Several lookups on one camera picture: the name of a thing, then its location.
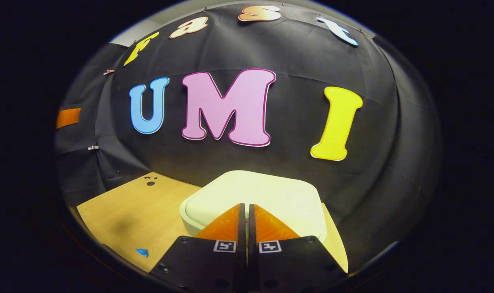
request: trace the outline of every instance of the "letter u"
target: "letter u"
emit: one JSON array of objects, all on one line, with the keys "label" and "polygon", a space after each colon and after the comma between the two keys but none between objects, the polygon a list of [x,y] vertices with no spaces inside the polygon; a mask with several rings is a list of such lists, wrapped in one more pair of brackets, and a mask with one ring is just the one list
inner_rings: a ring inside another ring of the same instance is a hole
[{"label": "letter u", "polygon": [[146,120],[142,115],[142,94],[146,86],[137,85],[129,91],[131,97],[131,123],[133,127],[144,134],[157,132],[164,121],[164,88],[168,85],[169,78],[158,78],[150,83],[150,89],[153,91],[153,115],[151,119]]}]

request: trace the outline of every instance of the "letter m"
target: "letter m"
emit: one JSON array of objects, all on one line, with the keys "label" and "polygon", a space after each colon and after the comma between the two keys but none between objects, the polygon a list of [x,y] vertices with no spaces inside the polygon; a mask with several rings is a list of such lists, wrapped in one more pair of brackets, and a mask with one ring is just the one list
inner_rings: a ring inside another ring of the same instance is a hole
[{"label": "letter m", "polygon": [[265,105],[269,85],[276,74],[265,69],[247,69],[238,76],[222,96],[208,72],[197,72],[182,79],[187,87],[187,120],[182,135],[201,140],[206,131],[200,125],[200,113],[214,139],[220,139],[234,116],[234,128],[229,140],[241,145],[263,147],[271,137],[265,132]]}]

